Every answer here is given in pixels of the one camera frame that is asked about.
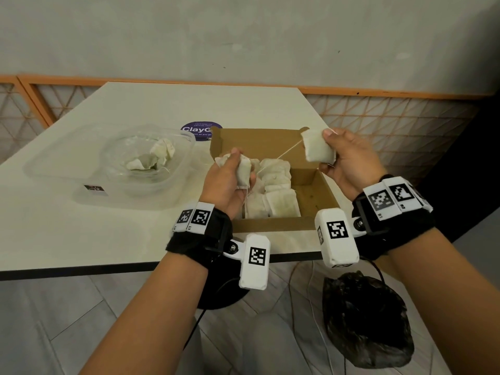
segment lattice panel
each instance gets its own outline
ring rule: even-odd
[[[330,127],[368,139],[394,175],[418,183],[478,111],[473,102],[307,95]]]
[[[0,164],[45,129],[13,84],[0,84]]]
[[[99,87],[79,85],[39,85],[38,90],[51,108],[56,119],[60,119]]]

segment table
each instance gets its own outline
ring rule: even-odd
[[[175,129],[192,121],[223,128],[326,127],[296,88],[107,83],[0,166],[0,280],[150,271],[165,255],[181,205],[145,211],[78,204],[23,172],[48,145],[100,121]],[[208,154],[209,141],[197,142],[196,149]],[[350,213],[351,203],[327,180]],[[314,230],[264,234],[272,243],[271,262],[321,259]]]

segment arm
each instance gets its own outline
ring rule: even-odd
[[[323,138],[338,159],[320,170],[351,201],[387,173],[370,144],[348,130],[327,129]],[[389,256],[453,373],[500,373],[500,292],[435,228]]]
[[[231,219],[241,209],[245,191],[236,189],[240,152],[225,165],[214,164],[200,201],[211,203]],[[251,186],[255,174],[251,175]],[[208,270],[194,260],[168,252],[113,324],[81,374],[174,374],[192,329]]]

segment purple sticker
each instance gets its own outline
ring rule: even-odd
[[[197,141],[208,141],[212,139],[212,132],[210,131],[212,126],[222,129],[222,126],[218,123],[210,121],[190,122],[184,125],[181,129],[193,133]]]

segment black wrist strap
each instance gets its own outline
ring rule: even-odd
[[[205,268],[217,260],[233,239],[233,224],[224,212],[215,209],[205,229],[205,234],[176,232],[166,246],[169,252],[183,254]]]
[[[385,175],[380,181],[393,176]],[[431,213],[424,208],[407,211],[380,221],[365,193],[353,201],[353,217],[361,217],[366,235],[355,238],[359,255],[371,260],[400,247],[435,226]]]

